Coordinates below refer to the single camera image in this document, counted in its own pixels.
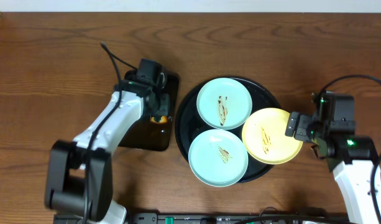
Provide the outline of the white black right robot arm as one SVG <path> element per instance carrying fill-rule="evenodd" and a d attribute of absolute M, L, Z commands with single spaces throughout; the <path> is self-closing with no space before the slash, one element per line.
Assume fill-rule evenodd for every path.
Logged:
<path fill-rule="evenodd" d="M 286 136 L 327 162 L 351 223 L 381 223 L 381 156 L 370 137 L 356 135 L 353 96 L 327 92 L 315 103 L 312 115 L 290 113 Z"/>

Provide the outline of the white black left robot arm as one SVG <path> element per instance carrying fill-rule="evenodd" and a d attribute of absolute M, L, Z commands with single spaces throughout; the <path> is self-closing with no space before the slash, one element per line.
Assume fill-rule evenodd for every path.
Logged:
<path fill-rule="evenodd" d="M 45 206 L 81 223 L 123 223 L 126 209 L 112 199 L 117 147 L 164 151 L 170 143 L 179 81 L 164 87 L 122 80 L 96 120 L 72 141 L 51 148 Z"/>

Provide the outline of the light blue plate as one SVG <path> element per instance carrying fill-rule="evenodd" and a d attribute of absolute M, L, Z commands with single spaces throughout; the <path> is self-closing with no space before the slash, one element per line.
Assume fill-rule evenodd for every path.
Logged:
<path fill-rule="evenodd" d="M 248 163 L 248 152 L 235 134 L 210 129 L 191 142 L 188 163 L 194 175 L 213 187 L 227 187 L 240 181 Z"/>
<path fill-rule="evenodd" d="M 201 87 L 196 98 L 201 119 L 216 129 L 234 129 L 245 123 L 252 111 L 248 89 L 232 78 L 215 78 Z"/>

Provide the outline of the yellow plate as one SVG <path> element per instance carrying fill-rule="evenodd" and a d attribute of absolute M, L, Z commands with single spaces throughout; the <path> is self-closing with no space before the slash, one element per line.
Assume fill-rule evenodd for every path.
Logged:
<path fill-rule="evenodd" d="M 292 160 L 303 143 L 285 135 L 289 112 L 264 108 L 253 112 L 242 127 L 242 142 L 247 152 L 265 164 L 283 164 Z"/>

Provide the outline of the green yellow sponge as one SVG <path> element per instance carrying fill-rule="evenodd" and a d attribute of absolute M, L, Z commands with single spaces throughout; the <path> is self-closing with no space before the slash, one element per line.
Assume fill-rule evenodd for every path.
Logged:
<path fill-rule="evenodd" d="M 168 122 L 168 118 L 166 116 L 153 116 L 150 121 L 155 124 L 165 124 Z"/>

